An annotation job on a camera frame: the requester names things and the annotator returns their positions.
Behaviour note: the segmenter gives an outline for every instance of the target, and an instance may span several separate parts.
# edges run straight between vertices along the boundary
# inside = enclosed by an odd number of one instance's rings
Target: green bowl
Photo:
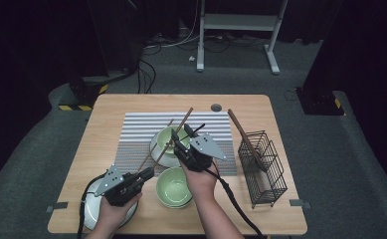
[[[158,133],[158,137],[157,137],[156,141],[157,141],[158,146],[159,146],[160,149],[163,150],[165,148],[166,143],[170,141],[170,139],[171,139],[171,130],[174,129],[174,131],[177,131],[177,128],[178,128],[178,126],[168,126],[168,127],[165,127],[163,130],[161,130]],[[183,128],[180,128],[180,130],[178,131],[177,135],[178,135],[179,139],[182,139],[183,137],[187,136],[187,132]],[[183,145],[188,148],[189,145],[190,145],[190,137],[187,136],[186,138],[181,140],[181,143],[183,143]],[[173,155],[174,154],[174,145],[170,144],[170,146],[165,151],[165,153]]]
[[[181,208],[191,200],[192,194],[187,187],[186,174],[181,167],[165,169],[156,182],[156,194],[167,207]]]

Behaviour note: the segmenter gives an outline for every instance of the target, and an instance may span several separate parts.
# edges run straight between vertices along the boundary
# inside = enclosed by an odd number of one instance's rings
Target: hand
[[[217,173],[217,168],[214,163],[208,168],[210,171]],[[195,201],[200,199],[210,199],[214,198],[214,190],[217,179],[209,174],[206,171],[196,172],[189,170],[182,161],[180,165],[183,168],[184,173],[186,174],[187,184],[190,192],[193,195]]]
[[[139,200],[142,193],[131,198],[124,206],[111,206],[103,197],[100,200],[99,217],[94,230],[86,238],[111,238],[125,220],[128,210]]]

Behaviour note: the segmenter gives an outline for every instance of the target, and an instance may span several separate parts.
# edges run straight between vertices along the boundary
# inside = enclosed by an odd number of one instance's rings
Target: metal wire rack
[[[246,136],[250,143],[242,139],[239,157],[246,176],[252,208],[255,208],[256,204],[266,203],[274,206],[287,191],[283,177],[284,168],[274,143],[268,139],[264,130],[247,132]]]

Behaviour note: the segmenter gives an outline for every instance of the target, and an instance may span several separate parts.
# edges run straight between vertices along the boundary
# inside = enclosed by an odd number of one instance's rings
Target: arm
[[[124,221],[127,211],[138,201],[142,193],[131,198],[124,206],[111,206],[105,197],[100,200],[99,217],[94,230],[86,239],[110,239]]]
[[[206,171],[190,171],[182,162],[180,164],[186,174],[189,190],[196,202],[206,237],[209,239],[244,238],[215,199],[214,190],[217,179]],[[217,171],[214,165],[209,169],[213,172]]]

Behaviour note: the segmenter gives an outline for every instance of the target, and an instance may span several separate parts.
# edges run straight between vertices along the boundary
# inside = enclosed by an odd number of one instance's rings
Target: dark background
[[[195,1],[146,2],[144,28],[140,28],[145,32],[138,33],[143,37],[137,42],[157,32],[175,38],[178,18],[194,16],[190,6]],[[207,9],[251,14],[265,9],[269,13],[279,6],[274,2],[239,4],[233,0],[219,5],[219,1],[208,0]],[[51,109],[48,95],[52,89],[78,82],[81,77],[107,75],[114,68],[135,68],[136,53],[123,46],[118,52],[125,60],[116,65],[110,62],[104,48],[112,43],[106,44],[109,38],[103,36],[104,29],[97,28],[92,6],[83,0],[0,1],[0,170],[21,138]],[[121,11],[131,11],[120,7]],[[129,20],[120,20],[119,24]],[[119,37],[130,44],[128,38],[132,35],[127,32],[120,32]],[[305,43],[325,40],[304,88],[316,99],[333,90],[346,92],[369,144],[387,172],[387,1],[290,1],[279,40],[295,39]]]

